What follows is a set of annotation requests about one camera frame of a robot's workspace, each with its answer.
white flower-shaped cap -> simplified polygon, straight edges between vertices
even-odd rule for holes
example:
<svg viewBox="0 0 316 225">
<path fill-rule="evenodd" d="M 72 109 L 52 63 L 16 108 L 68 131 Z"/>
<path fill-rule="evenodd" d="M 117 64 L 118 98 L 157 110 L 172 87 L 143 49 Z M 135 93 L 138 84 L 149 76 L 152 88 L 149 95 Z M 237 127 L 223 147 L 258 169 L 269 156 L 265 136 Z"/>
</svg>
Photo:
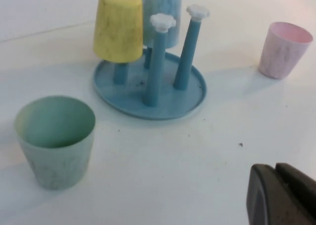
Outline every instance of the white flower-shaped cap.
<svg viewBox="0 0 316 225">
<path fill-rule="evenodd" d="M 202 19 L 209 16 L 209 10 L 204 6 L 197 4 L 188 6 L 187 12 L 191 15 L 191 19 L 197 22 L 201 22 Z"/>
<path fill-rule="evenodd" d="M 171 15 L 162 13 L 152 15 L 150 22 L 160 33 L 166 33 L 171 27 L 176 26 L 176 20 Z"/>
</svg>

cup rim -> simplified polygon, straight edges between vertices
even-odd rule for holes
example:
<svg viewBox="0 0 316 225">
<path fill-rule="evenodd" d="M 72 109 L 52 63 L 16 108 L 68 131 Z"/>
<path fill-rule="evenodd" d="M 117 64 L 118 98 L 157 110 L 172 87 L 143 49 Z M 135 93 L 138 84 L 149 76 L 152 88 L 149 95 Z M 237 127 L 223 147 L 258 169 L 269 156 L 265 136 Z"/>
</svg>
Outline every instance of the cup rim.
<svg viewBox="0 0 316 225">
<path fill-rule="evenodd" d="M 275 31 L 272 30 L 273 25 L 277 25 L 277 24 L 286 24 L 286 25 L 294 26 L 294 27 L 296 27 L 296 28 L 298 28 L 298 29 L 301 29 L 301 30 L 304 31 L 307 35 L 310 36 L 311 41 L 308 41 L 308 42 L 297 42 L 297 41 L 290 40 L 290 39 L 288 39 L 288 38 L 284 38 L 284 37 L 280 36 L 280 35 L 277 34 Z M 306 29 L 304 29 L 304 28 L 301 27 L 301 26 L 298 26 L 298 25 L 292 24 L 292 23 L 288 23 L 288 22 L 282 22 L 282 21 L 273 22 L 273 23 L 270 24 L 269 30 L 271 31 L 271 33 L 273 33 L 274 35 L 276 35 L 278 38 L 281 38 L 281 39 L 283 39 L 283 40 L 286 40 L 286 41 L 288 41 L 288 42 L 295 43 L 295 44 L 306 45 L 306 44 L 311 44 L 311 43 L 314 41 L 314 37 L 313 37 L 313 35 L 312 35 L 309 31 L 307 31 Z"/>
<path fill-rule="evenodd" d="M 17 130 L 16 130 L 16 121 L 17 121 L 17 118 L 19 116 L 19 114 L 21 113 L 22 110 L 24 110 L 26 107 L 28 107 L 29 105 L 31 104 L 34 104 L 38 101 L 42 101 L 44 99 L 48 99 L 48 98 L 64 98 L 64 99 L 71 99 L 71 100 L 75 100 L 75 101 L 78 101 L 80 102 L 81 104 L 84 104 L 86 105 L 92 112 L 92 115 L 93 115 L 93 120 L 94 120 L 94 124 L 93 124 L 93 128 L 91 130 L 91 132 L 86 136 L 84 137 L 83 139 L 81 139 L 80 141 L 72 144 L 72 145 L 67 145 L 67 146 L 64 146 L 64 147 L 60 147 L 60 148 L 43 148 L 43 147 L 39 147 L 39 146 L 35 146 L 35 145 L 32 145 L 30 144 L 29 142 L 25 141 L 24 139 L 22 139 L 22 137 L 20 137 L 20 135 L 18 134 Z M 77 98 L 74 98 L 74 97 L 70 97 L 70 96 L 65 96 L 65 95 L 50 95 L 50 96 L 45 96 L 45 97 L 41 97 L 41 98 L 38 98 L 38 99 L 35 99 L 27 104 L 25 104 L 19 111 L 18 113 L 16 114 L 15 116 L 15 119 L 14 119 L 14 131 L 15 131 L 15 134 L 16 136 L 18 137 L 19 140 L 23 141 L 23 143 L 25 143 L 25 145 L 27 145 L 28 147 L 30 148 L 34 148 L 34 149 L 38 149 L 38 150 L 50 150 L 50 151 L 61 151 L 61 150 L 65 150 L 65 149 L 70 149 L 70 148 L 73 148 L 75 147 L 77 144 L 79 144 L 80 142 L 84 141 L 85 139 L 87 139 L 90 135 L 93 134 L 94 132 L 94 129 L 95 129 L 95 126 L 96 126 L 96 117 L 95 117 L 95 113 L 93 111 L 93 109 L 87 104 L 85 103 L 84 101 L 80 100 L 80 99 L 77 99 Z"/>
</svg>

white table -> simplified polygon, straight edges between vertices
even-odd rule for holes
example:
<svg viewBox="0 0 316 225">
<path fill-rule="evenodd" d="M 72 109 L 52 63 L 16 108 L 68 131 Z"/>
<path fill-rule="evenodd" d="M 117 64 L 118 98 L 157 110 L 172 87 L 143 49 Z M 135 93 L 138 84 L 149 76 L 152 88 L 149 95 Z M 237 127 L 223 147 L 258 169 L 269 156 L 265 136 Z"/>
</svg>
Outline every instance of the white table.
<svg viewBox="0 0 316 225">
<path fill-rule="evenodd" d="M 316 45 L 283 81 L 256 70 L 271 22 L 316 35 L 316 0 L 187 0 L 183 10 L 191 3 L 211 10 L 194 60 L 209 92 L 179 120 L 139 120 L 98 97 L 93 24 L 0 44 L 1 225 L 244 225 L 253 164 L 287 162 L 316 178 Z M 188 23 L 183 12 L 170 52 L 181 53 Z M 53 94 L 97 116 L 87 174 L 58 192 L 37 185 L 12 129 L 24 104 Z"/>
</svg>

plastic cup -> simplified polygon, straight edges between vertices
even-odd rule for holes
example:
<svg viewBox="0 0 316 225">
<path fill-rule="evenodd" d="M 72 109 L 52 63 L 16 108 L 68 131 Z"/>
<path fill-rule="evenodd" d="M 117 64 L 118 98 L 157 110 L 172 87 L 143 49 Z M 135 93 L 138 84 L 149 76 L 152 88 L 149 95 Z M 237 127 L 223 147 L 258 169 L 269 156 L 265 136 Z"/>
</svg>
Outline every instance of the plastic cup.
<svg viewBox="0 0 316 225">
<path fill-rule="evenodd" d="M 313 36 L 299 26 L 285 22 L 272 23 L 263 47 L 259 71 L 270 78 L 287 77 L 312 42 Z"/>
<path fill-rule="evenodd" d="M 14 128 L 38 183 L 66 189 L 84 176 L 93 144 L 95 115 L 80 100 L 45 97 L 18 113 Z"/>
<path fill-rule="evenodd" d="M 168 31 L 166 48 L 172 48 L 179 42 L 181 25 L 181 3 L 182 0 L 143 0 L 144 10 L 144 45 L 153 48 L 155 39 L 155 28 L 150 22 L 152 15 L 163 13 L 173 16 L 176 26 Z"/>
<path fill-rule="evenodd" d="M 103 59 L 128 63 L 143 54 L 142 0 L 99 0 L 93 50 Z"/>
</svg>

round tray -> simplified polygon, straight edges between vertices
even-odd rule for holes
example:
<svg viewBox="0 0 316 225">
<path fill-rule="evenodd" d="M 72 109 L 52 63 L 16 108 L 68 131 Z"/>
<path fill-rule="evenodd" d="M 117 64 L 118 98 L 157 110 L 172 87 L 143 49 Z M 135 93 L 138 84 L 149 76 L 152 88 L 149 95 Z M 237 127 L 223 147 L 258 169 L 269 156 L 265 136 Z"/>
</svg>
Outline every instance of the round tray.
<svg viewBox="0 0 316 225">
<path fill-rule="evenodd" d="M 180 58 L 170 53 L 165 55 L 163 77 L 157 107 L 143 103 L 148 70 L 144 68 L 143 56 L 129 63 L 128 80 L 118 85 L 113 82 L 114 64 L 101 61 L 94 73 L 94 86 L 98 94 L 115 109 L 138 118 L 168 120 L 187 115 L 198 107 L 206 96 L 206 83 L 201 73 L 192 66 L 188 89 L 180 91 L 173 87 Z"/>
</svg>

